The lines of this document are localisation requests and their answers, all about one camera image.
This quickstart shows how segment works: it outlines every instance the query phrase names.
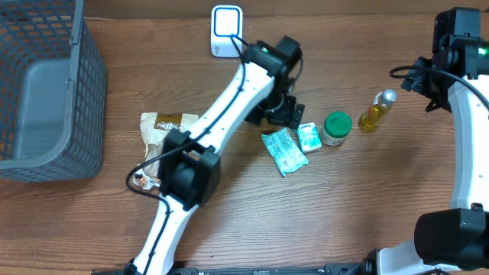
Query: plastic basket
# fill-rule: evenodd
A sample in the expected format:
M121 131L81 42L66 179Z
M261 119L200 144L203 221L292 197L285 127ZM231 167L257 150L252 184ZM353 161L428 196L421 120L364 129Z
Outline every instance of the plastic basket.
M0 178L95 176L106 69L79 0L0 0Z

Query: small white box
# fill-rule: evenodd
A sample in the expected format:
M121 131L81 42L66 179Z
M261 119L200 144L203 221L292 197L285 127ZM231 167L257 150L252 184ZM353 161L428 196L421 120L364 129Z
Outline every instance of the small white box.
M239 57L231 37L243 38L243 11L236 5L217 5L212 9L211 51L215 57ZM243 43L235 39L239 51Z
M309 153L321 149L321 138L314 122L299 125L297 128L300 150Z

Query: wooden table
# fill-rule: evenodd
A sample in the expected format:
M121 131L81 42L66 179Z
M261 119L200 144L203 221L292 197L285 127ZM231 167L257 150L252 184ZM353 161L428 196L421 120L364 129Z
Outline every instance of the wooden table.
M413 236L418 217L448 208L455 175L453 120L404 92L387 73L430 56L435 15L246 18L244 38L301 43L296 96L303 122L333 111L354 122L373 97L399 99L377 132L356 126L341 147L307 154L283 178L261 141L274 128L243 124L222 158L221 184L190 220L176 253L201 268L283 267L361 260ZM93 180L20 184L0 191L1 274L88 274L138 255L157 202L129 192L141 162L142 112L201 115L228 85L237 60L209 50L209 19L90 21L108 68L104 164ZM483 37L489 38L489 16Z

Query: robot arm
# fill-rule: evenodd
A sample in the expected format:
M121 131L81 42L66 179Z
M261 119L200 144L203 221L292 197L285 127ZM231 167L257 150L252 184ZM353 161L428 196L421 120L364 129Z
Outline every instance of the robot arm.
M479 10L453 8L441 13L435 23L433 58L420 57L415 65L461 77L482 98L435 72L411 70L401 86L430 98L427 112L437 108L452 112L455 184L450 209L422 215L414 239L369 255L365 261L376 262L373 273L489 268L489 45L480 38L480 24Z
M198 141L204 147L214 147L214 154L220 155L224 150L229 138L234 134L238 126L244 121L246 114L261 101L266 99L274 87L274 78L267 75L267 71L255 63L245 64L246 81L244 82L242 92L232 103L226 116L223 117L213 127L212 131ZM229 83L226 90L217 98L211 108L195 123L189 132L190 138L196 138L214 121L222 110L231 102L238 87L241 84L243 68L240 65L238 71ZM183 204L172 196L165 196L166 201L170 204L172 213L168 219L167 225L158 241L155 249L154 260L147 270L147 274L167 274L173 266L173 256L176 246L182 237L190 216L197 210L198 205L194 205L190 210L183 209ZM166 217L167 207L163 202L159 202L156 218L150 234L147 237L146 244L140 254L134 259L134 265L137 272L144 273L146 263L149 260L148 255L151 252L154 242L157 240L158 233L163 226Z
M289 72L301 58L299 44L288 37L284 37L276 47L262 41L251 44L244 53L244 65L240 65L211 108L188 132L175 130L167 135L163 153L190 141L196 142L185 152L160 162L160 197L167 201L171 213L167 218L167 207L164 202L159 202L146 244L141 253L128 263L125 274L166 275L170 272L176 246L186 224L197 208L214 193L219 184L222 151L244 120L259 125L261 119L266 118L275 125L299 126L304 105L296 106L295 98L287 92L294 81L289 79ZM243 70L246 72L245 80L241 91L236 94ZM197 140L214 121L216 123L210 132Z
M468 80L489 99L489 76ZM455 127L455 185L451 209L489 210L489 114L481 100L455 82L449 89Z

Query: oil bottle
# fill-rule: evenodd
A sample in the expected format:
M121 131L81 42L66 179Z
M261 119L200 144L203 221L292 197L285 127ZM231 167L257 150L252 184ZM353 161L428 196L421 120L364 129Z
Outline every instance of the oil bottle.
M374 131L380 119L392 109L396 99L396 91L392 89L379 92L375 96L374 103L361 114L360 119L358 119L358 127L363 131Z

